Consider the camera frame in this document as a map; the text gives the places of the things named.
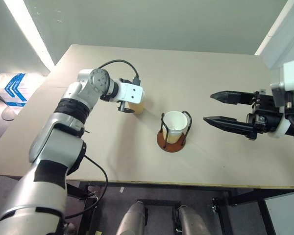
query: gray floor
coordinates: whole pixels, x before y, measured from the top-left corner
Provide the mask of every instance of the gray floor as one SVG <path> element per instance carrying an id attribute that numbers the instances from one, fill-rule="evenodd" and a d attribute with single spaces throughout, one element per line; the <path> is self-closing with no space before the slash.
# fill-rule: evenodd
<path id="1" fill-rule="evenodd" d="M 1 118 L 1 112 L 6 105 L 0 101 L 0 137 L 11 122 Z M 0 209 L 5 203 L 10 191 L 17 183 L 16 180 L 0 176 Z M 79 182 L 70 182 L 78 186 Z M 98 220 L 98 230 L 104 235 L 113 235 L 128 208 L 137 199 L 179 200 L 183 204 L 193 207 L 203 218 L 211 235 L 221 235 L 218 215 L 211 210 L 211 198 L 222 196 L 215 191 L 180 190 L 165 188 L 125 188 L 120 193 L 120 188 L 109 187 L 100 204 L 101 216 Z M 84 202 L 68 197 L 66 214 L 79 212 L 83 209 Z M 171 209 L 167 207 L 148 206 L 148 225 L 145 227 L 145 235 L 172 234 Z M 229 215 L 234 235 L 265 235 L 266 230 L 262 222 L 257 204 L 229 207 Z M 77 227 L 80 217 L 73 218 Z"/>

